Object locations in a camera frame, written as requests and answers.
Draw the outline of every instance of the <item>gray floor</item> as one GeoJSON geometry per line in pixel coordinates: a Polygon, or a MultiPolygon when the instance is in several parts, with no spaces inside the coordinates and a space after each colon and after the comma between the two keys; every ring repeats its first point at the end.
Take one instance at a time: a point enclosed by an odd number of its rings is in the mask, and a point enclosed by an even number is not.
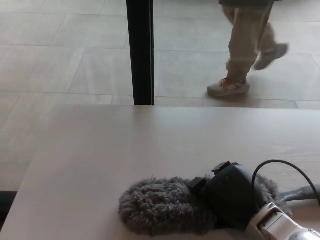
{"type": "MultiPolygon", "coordinates": [[[[156,105],[320,109],[320,1],[283,0],[290,53],[248,97],[210,99],[231,26],[218,0],[154,0],[156,105]]],[[[0,0],[0,190],[17,190],[56,104],[133,104],[125,0],[0,0]]]]}

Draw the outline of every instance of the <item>white sneaker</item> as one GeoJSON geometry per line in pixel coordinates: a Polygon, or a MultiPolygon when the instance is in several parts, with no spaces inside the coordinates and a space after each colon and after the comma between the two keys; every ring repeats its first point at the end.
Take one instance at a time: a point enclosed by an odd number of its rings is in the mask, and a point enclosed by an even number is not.
{"type": "Polygon", "coordinates": [[[289,45],[287,43],[278,44],[275,49],[268,53],[262,53],[258,61],[253,65],[253,68],[257,71],[266,69],[279,58],[282,58],[288,52],[289,45]]]}
{"type": "Polygon", "coordinates": [[[228,77],[222,79],[218,83],[207,87],[208,94],[213,97],[227,97],[232,95],[247,94],[250,85],[247,81],[234,81],[228,77]]]}

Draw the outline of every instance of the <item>white wooden table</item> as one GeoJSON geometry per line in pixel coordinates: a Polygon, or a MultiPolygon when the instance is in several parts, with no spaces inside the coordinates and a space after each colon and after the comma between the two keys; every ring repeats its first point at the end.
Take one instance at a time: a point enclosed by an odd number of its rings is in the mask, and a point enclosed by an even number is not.
{"type": "MultiPolygon", "coordinates": [[[[253,171],[265,160],[282,159],[319,184],[320,111],[69,106],[58,111],[39,149],[0,240],[145,240],[117,215],[121,194],[143,178],[201,177],[225,161],[253,171]]],[[[307,185],[285,165],[266,166],[264,173],[283,190],[307,185]]],[[[315,202],[294,213],[320,231],[315,202]]],[[[155,239],[232,237],[215,231],[155,239]]]]}

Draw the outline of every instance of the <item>shoe sole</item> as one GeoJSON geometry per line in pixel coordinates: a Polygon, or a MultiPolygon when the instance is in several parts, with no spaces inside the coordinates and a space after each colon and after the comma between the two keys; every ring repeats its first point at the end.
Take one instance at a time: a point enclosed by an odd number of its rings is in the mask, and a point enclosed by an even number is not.
{"type": "Polygon", "coordinates": [[[236,95],[245,95],[249,92],[250,90],[250,85],[247,84],[243,87],[240,87],[236,90],[232,90],[232,91],[226,91],[226,92],[223,92],[223,93],[218,93],[218,92],[215,92],[215,91],[212,91],[210,89],[210,86],[207,87],[207,92],[210,96],[212,97],[230,97],[230,96],[236,96],[236,95]]]}

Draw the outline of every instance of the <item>beige pants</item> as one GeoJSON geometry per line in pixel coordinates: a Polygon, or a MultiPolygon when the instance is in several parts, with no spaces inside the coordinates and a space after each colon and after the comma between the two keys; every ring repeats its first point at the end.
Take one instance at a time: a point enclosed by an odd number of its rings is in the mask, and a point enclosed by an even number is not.
{"type": "Polygon", "coordinates": [[[233,24],[229,43],[230,58],[226,64],[228,77],[235,81],[246,79],[259,51],[272,51],[277,43],[272,26],[268,23],[258,49],[264,11],[222,7],[224,15],[233,24]]]}

